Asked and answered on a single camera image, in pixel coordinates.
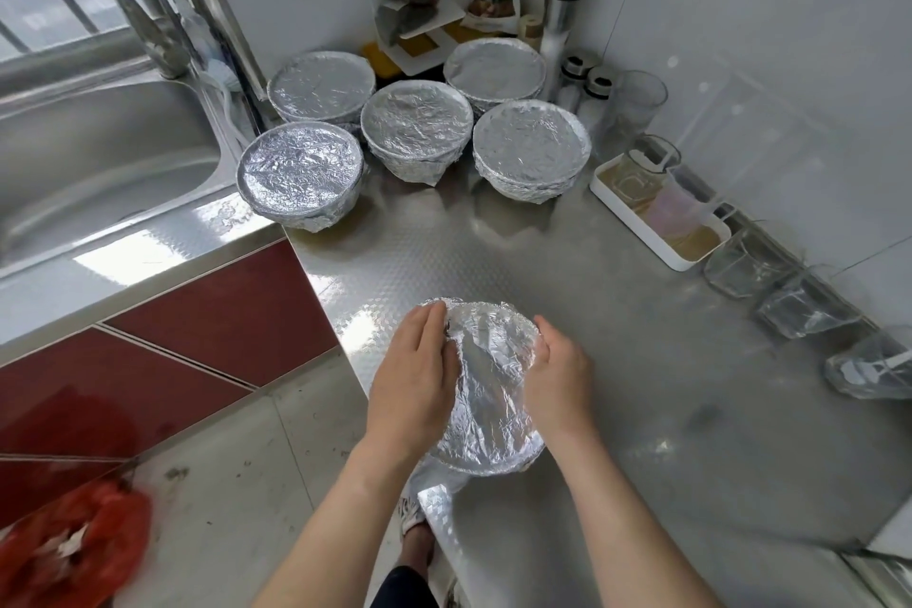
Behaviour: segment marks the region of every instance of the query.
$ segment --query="crumpled foil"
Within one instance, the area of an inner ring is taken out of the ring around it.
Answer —
[[[364,155],[351,133],[319,121],[287,123],[247,147],[237,188],[257,214],[316,232],[355,207],[363,170]]]
[[[469,100],[476,116],[542,90],[544,59],[517,38],[477,38],[460,44],[443,64],[447,84]]]
[[[298,56],[266,87],[269,101],[286,121],[357,123],[374,93],[377,77],[361,56],[318,50]]]
[[[536,100],[486,113],[475,125],[473,143],[483,178],[508,198],[536,204],[573,187],[592,151],[576,116]]]
[[[373,95],[361,132],[397,178],[437,185],[472,137],[472,107],[459,92],[430,80],[403,80]]]
[[[450,424],[428,455],[470,475],[521,471],[544,448],[522,391],[538,329],[507,303],[443,301],[462,373]]]

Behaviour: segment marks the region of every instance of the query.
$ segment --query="forearm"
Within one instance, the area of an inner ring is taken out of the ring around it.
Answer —
[[[607,608],[722,608],[611,460],[594,428],[552,446]]]
[[[383,534],[415,466],[364,439],[255,608],[361,608]]]

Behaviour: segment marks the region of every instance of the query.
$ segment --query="stainless steel sink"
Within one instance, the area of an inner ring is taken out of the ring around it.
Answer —
[[[222,120],[155,72],[0,118],[0,276],[232,185]]]

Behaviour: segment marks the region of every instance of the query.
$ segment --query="person's left hand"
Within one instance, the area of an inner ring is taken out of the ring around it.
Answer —
[[[416,462],[443,436],[456,398],[460,364],[446,317],[443,301],[413,308],[370,387],[365,438]]]

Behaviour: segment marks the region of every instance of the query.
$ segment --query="floor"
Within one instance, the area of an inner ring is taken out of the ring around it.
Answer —
[[[117,608],[248,606],[291,549],[364,433],[368,401],[335,349],[153,454],[134,485],[152,496],[152,542]],[[390,520],[370,605],[399,555]],[[437,553],[431,589],[451,577]]]

